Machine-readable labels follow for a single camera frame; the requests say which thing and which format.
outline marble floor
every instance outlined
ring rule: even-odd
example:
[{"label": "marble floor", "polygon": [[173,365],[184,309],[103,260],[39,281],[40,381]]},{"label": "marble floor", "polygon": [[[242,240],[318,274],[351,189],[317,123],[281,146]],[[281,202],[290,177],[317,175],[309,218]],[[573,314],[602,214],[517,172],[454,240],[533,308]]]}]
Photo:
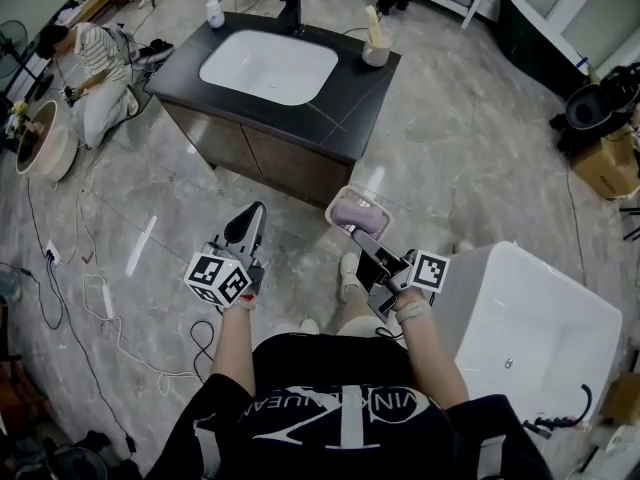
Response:
[{"label": "marble floor", "polygon": [[[239,6],[250,1],[239,0]],[[364,6],[374,1],[303,0],[303,21],[338,32],[361,27]],[[129,4],[111,20],[136,31],[142,43],[161,37],[179,45],[204,19],[205,0],[157,2],[152,14]],[[278,0],[262,0],[252,12],[275,16],[281,6]],[[232,10],[233,0],[225,0],[223,7]],[[630,320],[637,315],[638,247],[621,239],[626,224],[618,216],[618,203],[599,199],[567,174],[554,150],[546,121],[561,110],[561,102],[501,55],[485,23],[474,20],[464,32],[460,23],[458,16],[425,2],[392,13],[384,23],[403,58],[351,182],[394,214],[387,245],[398,252],[419,247],[450,253],[461,239],[477,246],[515,241],[573,279],[584,280]],[[70,61],[62,69],[71,85],[82,78]],[[124,336],[140,354],[156,368],[189,371],[198,352],[189,337],[191,325],[207,319],[218,326],[219,317],[181,279],[191,255],[212,237],[222,216],[254,200],[263,201],[269,212],[260,251],[266,276],[252,322],[256,343],[279,323],[306,316],[330,325],[337,307],[338,262],[353,248],[345,236],[327,228],[319,209],[224,169],[212,171],[188,146],[152,99],[98,150],[80,150],[58,185],[31,177],[40,236],[45,243],[51,239],[65,260],[76,241],[74,205],[84,188],[80,206],[96,255],[90,258],[91,241],[78,219],[77,253],[67,266],[57,267],[56,275],[104,396],[137,443],[134,458],[143,472],[200,383],[173,379],[169,393],[162,395],[158,375],[119,353],[114,329],[103,326],[101,332],[99,322],[84,311],[83,275],[100,273],[108,280]],[[47,286],[27,180],[16,174],[14,162],[10,153],[0,157],[0,258],[29,268],[43,283],[44,311],[54,320],[60,308]],[[153,216],[155,225],[128,276],[131,251]],[[88,429],[103,431],[124,456],[123,433],[99,398],[68,325],[50,331],[36,287],[24,280],[23,288],[22,301],[11,313],[12,349],[24,356],[51,400],[54,417],[71,437]],[[86,305],[104,314],[96,278],[87,278]],[[624,359],[622,349],[619,359]],[[201,361],[200,369],[206,369],[206,360]],[[566,431],[541,447],[563,478],[585,443],[577,432]]]}]

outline hand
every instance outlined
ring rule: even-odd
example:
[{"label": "hand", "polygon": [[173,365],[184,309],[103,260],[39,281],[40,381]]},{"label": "hand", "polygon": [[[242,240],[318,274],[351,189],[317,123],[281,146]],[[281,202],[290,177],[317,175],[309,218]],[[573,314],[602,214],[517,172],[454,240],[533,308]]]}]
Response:
[{"label": "hand", "polygon": [[421,300],[426,300],[424,295],[422,295],[422,291],[414,286],[410,286],[406,290],[401,291],[397,295],[397,300],[395,306],[393,306],[394,311],[400,311],[410,302],[417,302]]}]

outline flower pot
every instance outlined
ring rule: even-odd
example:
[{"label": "flower pot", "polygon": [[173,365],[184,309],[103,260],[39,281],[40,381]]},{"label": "flower pot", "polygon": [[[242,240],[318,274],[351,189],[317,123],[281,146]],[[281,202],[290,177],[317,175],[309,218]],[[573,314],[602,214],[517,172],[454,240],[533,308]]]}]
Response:
[{"label": "flower pot", "polygon": [[78,151],[78,138],[69,132],[61,119],[58,105],[51,100],[36,112],[31,121],[44,129],[39,135],[25,131],[16,155],[16,170],[20,174],[36,171],[58,181],[62,178]]}]

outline sponge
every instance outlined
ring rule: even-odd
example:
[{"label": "sponge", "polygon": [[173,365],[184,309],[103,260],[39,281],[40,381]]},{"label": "sponge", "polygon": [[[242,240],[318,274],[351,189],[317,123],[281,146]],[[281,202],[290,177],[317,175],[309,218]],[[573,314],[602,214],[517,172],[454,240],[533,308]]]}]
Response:
[{"label": "sponge", "polygon": [[388,223],[377,206],[360,206],[349,199],[339,199],[333,205],[331,220],[338,226],[355,226],[370,235],[380,232]]}]

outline faucet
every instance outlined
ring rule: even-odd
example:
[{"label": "faucet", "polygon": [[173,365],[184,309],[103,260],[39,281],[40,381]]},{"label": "faucet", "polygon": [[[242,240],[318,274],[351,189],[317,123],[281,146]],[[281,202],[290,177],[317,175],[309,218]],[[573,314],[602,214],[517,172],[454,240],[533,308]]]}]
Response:
[{"label": "faucet", "polygon": [[280,0],[285,2],[284,9],[276,18],[281,24],[285,34],[293,34],[294,36],[302,34],[304,26],[301,22],[300,0]]}]

